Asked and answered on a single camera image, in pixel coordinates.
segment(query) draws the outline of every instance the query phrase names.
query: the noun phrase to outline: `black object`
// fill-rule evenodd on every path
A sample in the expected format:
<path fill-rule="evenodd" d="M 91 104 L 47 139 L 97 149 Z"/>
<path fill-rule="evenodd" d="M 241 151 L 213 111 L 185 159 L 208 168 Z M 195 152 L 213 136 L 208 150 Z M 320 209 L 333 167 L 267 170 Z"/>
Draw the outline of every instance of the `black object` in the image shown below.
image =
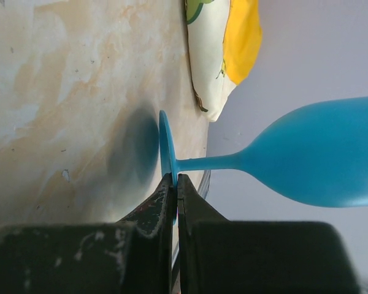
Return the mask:
<path fill-rule="evenodd" d="M 177 208 L 183 294 L 359 293 L 330 225 L 228 221 L 186 175 L 116 224 L 0 229 L 0 293 L 170 293 Z"/>

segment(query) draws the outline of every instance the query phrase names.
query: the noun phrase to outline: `beige tabletop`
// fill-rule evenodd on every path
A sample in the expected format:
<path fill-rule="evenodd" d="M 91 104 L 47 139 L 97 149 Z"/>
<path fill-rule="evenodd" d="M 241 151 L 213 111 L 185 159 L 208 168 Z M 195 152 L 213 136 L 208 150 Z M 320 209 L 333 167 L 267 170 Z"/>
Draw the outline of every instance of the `beige tabletop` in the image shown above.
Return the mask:
<path fill-rule="evenodd" d="M 182 9 L 0 0 L 0 225 L 119 220 L 161 179 L 160 109 L 177 157 L 205 154 Z"/>

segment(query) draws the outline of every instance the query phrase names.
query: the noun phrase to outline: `yellow fabric patch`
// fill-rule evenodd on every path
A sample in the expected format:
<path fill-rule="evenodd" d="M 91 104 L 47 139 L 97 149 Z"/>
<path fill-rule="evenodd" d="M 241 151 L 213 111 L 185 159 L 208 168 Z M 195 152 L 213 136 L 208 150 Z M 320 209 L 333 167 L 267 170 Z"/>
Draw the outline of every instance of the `yellow fabric patch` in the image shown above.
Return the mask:
<path fill-rule="evenodd" d="M 254 66 L 261 41 L 258 0 L 231 0 L 223 58 L 225 73 L 236 85 L 248 76 Z"/>

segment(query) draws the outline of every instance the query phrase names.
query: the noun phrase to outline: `oven mitt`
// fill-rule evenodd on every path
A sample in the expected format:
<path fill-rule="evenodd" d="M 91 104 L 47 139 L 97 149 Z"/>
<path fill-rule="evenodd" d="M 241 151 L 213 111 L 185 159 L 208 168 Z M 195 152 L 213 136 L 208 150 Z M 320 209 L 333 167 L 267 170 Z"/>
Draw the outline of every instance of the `oven mitt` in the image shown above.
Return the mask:
<path fill-rule="evenodd" d="M 258 0 L 186 0 L 186 21 L 197 102 L 216 121 L 258 55 Z"/>

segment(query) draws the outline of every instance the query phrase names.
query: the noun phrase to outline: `gray wall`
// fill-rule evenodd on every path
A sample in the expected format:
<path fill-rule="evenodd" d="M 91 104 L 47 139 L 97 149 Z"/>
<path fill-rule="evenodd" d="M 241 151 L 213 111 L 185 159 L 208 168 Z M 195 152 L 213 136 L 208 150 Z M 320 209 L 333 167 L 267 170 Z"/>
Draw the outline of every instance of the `gray wall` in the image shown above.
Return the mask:
<path fill-rule="evenodd" d="M 246 147 L 270 123 L 297 107 L 368 96 L 368 1 L 261 0 L 259 10 L 259 58 L 231 94 L 220 119 L 210 125 L 208 156 Z M 233 170 L 212 172 L 208 200 L 229 219 L 333 224 L 368 281 L 368 208 L 302 205 Z"/>

